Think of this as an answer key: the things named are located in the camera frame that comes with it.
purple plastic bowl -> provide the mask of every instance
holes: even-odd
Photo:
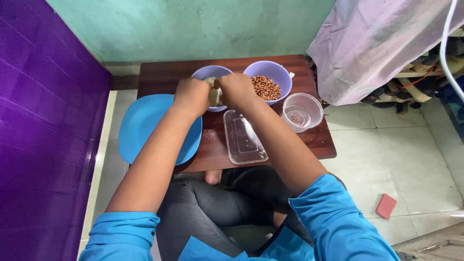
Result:
[[[268,105],[273,105],[290,93],[292,85],[290,74],[280,64],[271,61],[259,61],[250,64],[243,73],[250,77],[258,75],[269,77],[269,79],[280,86],[280,98],[273,101],[265,101]]]
[[[222,76],[226,76],[231,73],[232,71],[225,67],[222,67],[219,65],[208,65],[208,66],[198,69],[196,72],[192,74],[192,77],[200,79],[200,80],[204,80],[209,77],[221,78]],[[227,106],[209,107],[208,111],[218,112],[218,111],[223,111],[226,108]]]

dough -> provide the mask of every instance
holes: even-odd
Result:
[[[209,78],[204,79],[204,81],[211,84],[211,86],[214,87],[214,80],[215,79],[216,79],[216,77],[209,77]],[[209,99],[209,106],[210,107],[223,106],[223,104],[221,102],[221,94],[222,94],[221,88],[219,88],[217,90],[215,90],[213,88],[211,91],[209,91],[208,99]]]

mint green wall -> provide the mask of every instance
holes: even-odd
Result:
[[[101,62],[300,54],[335,0],[47,0]]]

person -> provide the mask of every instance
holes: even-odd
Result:
[[[251,79],[216,79],[221,101],[253,127],[273,167],[208,174],[209,183],[174,179],[174,163],[194,120],[208,108],[211,85],[189,78],[96,220],[79,260],[152,260],[156,238],[163,261],[399,260],[291,128],[255,94]],[[211,184],[222,183],[224,190]],[[256,251],[243,251],[221,230],[276,224]]]

white cable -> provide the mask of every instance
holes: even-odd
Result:
[[[448,16],[446,17],[445,27],[443,28],[443,35],[441,37],[440,63],[441,63],[441,67],[443,68],[443,72],[445,73],[445,76],[448,78],[448,81],[450,82],[451,86],[456,91],[456,93],[461,98],[461,100],[464,102],[464,92],[463,90],[461,90],[458,83],[454,80],[453,76],[451,75],[450,69],[448,68],[448,65],[446,64],[446,56],[445,56],[446,42],[448,41],[448,35],[450,34],[449,32],[450,23],[451,23],[451,19],[453,18],[454,9],[456,9],[457,2],[458,0],[452,0],[450,11],[448,12]]]

